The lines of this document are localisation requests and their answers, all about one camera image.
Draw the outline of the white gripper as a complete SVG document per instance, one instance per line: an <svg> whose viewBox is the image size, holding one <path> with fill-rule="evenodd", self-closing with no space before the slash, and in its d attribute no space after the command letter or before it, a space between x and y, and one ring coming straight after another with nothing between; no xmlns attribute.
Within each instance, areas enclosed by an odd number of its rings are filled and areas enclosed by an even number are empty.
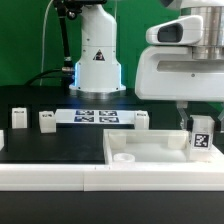
<svg viewBox="0 0 224 224"><path fill-rule="evenodd" d="M193 129L187 101L224 102L224 61L194 60L190 47L148 47L138 63L135 93L143 100L177 101L182 130ZM224 103L214 115L224 133Z"/></svg>

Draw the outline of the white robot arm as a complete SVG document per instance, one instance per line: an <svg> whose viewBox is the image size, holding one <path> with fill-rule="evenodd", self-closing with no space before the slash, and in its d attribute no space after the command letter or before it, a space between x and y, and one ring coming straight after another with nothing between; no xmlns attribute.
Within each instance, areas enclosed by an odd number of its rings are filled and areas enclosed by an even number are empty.
<svg viewBox="0 0 224 224"><path fill-rule="evenodd" d="M224 0L160 0L180 16L146 31L135 94L142 100L224 102ZM100 5L82 12L82 54L70 89L88 98L123 91L116 22Z"/></svg>

